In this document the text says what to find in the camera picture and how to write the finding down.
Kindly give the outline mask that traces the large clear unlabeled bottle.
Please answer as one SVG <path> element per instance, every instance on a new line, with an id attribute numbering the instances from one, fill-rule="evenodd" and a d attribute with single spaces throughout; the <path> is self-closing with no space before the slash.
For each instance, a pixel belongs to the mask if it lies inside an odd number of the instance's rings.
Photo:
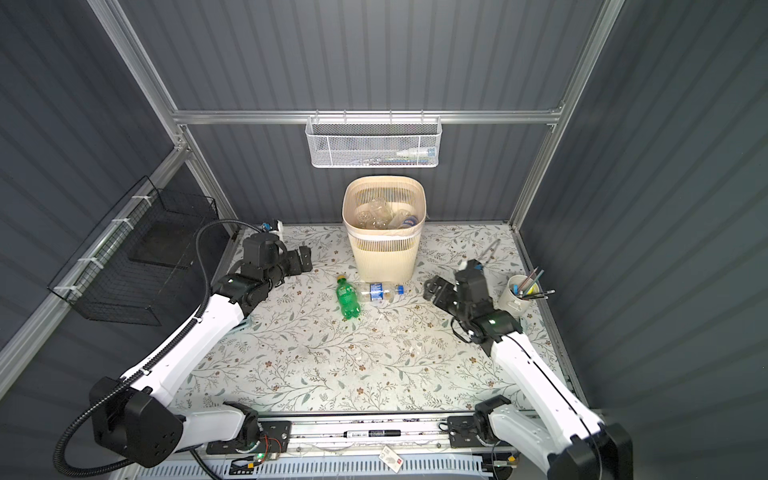
<path id="1" fill-rule="evenodd" d="M 390 204 L 382 198 L 377 198 L 359 209 L 355 217 L 355 226 L 361 229 L 386 230 L 393 217 Z"/>

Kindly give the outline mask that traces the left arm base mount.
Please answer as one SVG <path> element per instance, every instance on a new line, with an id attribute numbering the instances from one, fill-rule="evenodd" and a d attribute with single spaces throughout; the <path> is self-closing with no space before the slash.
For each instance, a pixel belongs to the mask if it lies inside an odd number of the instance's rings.
<path id="1" fill-rule="evenodd" d="M 211 442 L 205 447 L 208 455 L 253 455 L 262 460 L 277 459 L 287 452 L 293 424 L 289 421 L 260 421 L 253 440 Z"/>

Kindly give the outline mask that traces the blue label water bottle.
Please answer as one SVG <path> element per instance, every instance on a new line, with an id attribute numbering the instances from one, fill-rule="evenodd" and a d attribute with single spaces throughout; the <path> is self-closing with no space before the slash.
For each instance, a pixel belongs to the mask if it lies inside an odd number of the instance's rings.
<path id="1" fill-rule="evenodd" d="M 403 285 L 387 282 L 363 283 L 358 289 L 358 299 L 367 303 L 392 302 L 404 294 Z"/>

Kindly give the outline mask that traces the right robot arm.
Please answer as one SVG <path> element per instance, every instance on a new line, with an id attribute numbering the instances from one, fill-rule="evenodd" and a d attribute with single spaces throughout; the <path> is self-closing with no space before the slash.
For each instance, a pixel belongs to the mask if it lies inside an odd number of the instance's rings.
<path id="1" fill-rule="evenodd" d="M 519 321 L 495 306 L 479 261 L 453 280 L 426 280 L 423 297 L 450 315 L 460 341 L 480 346 L 511 377 L 538 415 L 531 419 L 498 395 L 475 407 L 479 438 L 511 445 L 550 479 L 633 478 L 629 433 L 585 406 L 545 364 Z"/>

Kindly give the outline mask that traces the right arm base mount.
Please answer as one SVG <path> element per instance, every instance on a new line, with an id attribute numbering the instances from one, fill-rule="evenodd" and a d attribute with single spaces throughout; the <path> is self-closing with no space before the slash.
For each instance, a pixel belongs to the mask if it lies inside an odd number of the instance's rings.
<path id="1" fill-rule="evenodd" d="M 477 423 L 472 415 L 449 416 L 445 424 L 452 449 L 485 446 L 479 437 Z"/>

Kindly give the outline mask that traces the green sprite bottle yellow cap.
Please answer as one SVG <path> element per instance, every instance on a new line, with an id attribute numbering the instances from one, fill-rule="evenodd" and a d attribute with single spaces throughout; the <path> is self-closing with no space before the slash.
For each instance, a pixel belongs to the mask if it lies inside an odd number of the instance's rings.
<path id="1" fill-rule="evenodd" d="M 357 290 L 345 275 L 339 275 L 336 284 L 336 297 L 345 320 L 358 318 L 361 313 Z"/>

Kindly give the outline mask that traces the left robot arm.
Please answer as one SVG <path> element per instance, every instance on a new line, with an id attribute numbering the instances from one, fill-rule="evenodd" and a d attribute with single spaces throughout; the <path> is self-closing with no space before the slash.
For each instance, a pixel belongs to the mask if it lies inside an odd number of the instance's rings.
<path id="1" fill-rule="evenodd" d="M 52 463 L 58 473 L 86 478 L 132 464 L 152 468 L 182 451 L 198 459 L 198 447 L 210 442 L 232 441 L 245 454 L 268 446 L 258 412 L 242 403 L 227 401 L 209 412 L 171 408 L 182 383 L 224 336 L 241 326 L 286 278 L 313 268 L 310 248 L 288 249 L 280 224 L 251 229 L 252 235 L 243 241 L 244 257 L 231 272 L 218 280 L 202 275 L 201 304 L 174 333 L 119 378 L 104 377 L 94 385 L 89 407 L 54 447 Z M 67 447 L 86 422 L 93 426 L 95 442 L 119 455 L 119 461 L 96 467 L 67 461 Z"/>

